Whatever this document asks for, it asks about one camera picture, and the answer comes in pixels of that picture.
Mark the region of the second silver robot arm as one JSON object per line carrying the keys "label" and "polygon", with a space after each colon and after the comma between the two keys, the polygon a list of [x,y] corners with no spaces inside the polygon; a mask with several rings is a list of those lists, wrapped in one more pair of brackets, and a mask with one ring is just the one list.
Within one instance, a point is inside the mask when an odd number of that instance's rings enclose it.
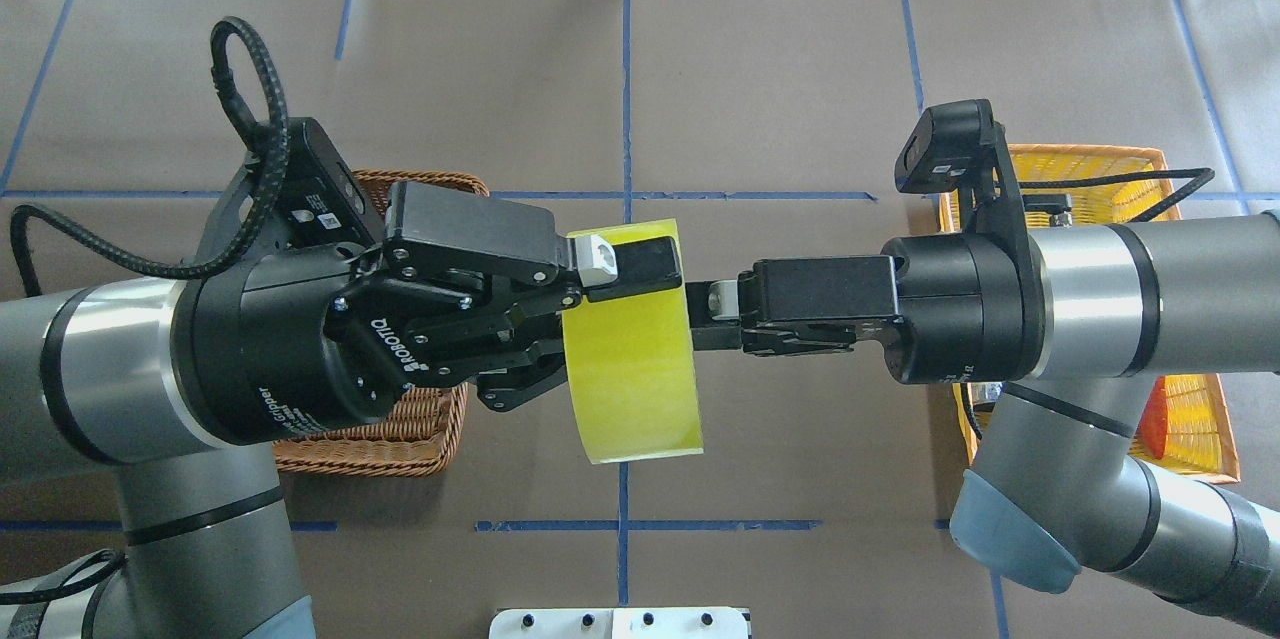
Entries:
{"label": "second silver robot arm", "polygon": [[297,193],[230,266],[3,306],[3,481],[110,469],[127,548],[3,593],[8,638],[311,638],[273,443],[474,382],[566,380],[570,324],[681,305],[671,225],[573,238],[543,209],[399,182]]}

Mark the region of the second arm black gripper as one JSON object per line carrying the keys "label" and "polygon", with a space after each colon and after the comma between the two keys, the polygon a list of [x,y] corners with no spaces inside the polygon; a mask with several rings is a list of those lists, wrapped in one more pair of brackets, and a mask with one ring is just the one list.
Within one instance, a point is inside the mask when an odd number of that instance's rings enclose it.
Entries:
{"label": "second arm black gripper", "polygon": [[365,250],[288,250],[187,282],[175,315],[175,370],[200,424],[230,446],[384,423],[430,396],[424,362],[389,325],[357,312]]}

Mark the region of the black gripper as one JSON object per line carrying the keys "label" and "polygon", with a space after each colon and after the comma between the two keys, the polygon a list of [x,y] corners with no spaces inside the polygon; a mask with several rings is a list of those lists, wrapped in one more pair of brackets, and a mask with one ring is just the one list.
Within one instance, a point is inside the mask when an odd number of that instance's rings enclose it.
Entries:
{"label": "black gripper", "polygon": [[710,283],[714,320],[690,321],[692,348],[841,355],[877,341],[888,343],[886,365],[902,384],[1005,382],[1030,373],[1042,318],[996,239],[899,237],[881,251],[765,259],[733,280]]}

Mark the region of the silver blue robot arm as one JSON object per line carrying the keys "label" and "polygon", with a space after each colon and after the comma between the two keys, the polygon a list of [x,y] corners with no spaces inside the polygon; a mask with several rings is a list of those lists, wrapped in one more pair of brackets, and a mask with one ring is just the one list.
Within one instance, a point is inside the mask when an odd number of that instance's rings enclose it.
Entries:
{"label": "silver blue robot arm", "polygon": [[1158,378],[1277,371],[1274,211],[901,237],[686,296],[699,351],[874,341],[902,384],[998,384],[948,529],[1000,576],[1091,569],[1277,635],[1277,512],[1129,453]]}

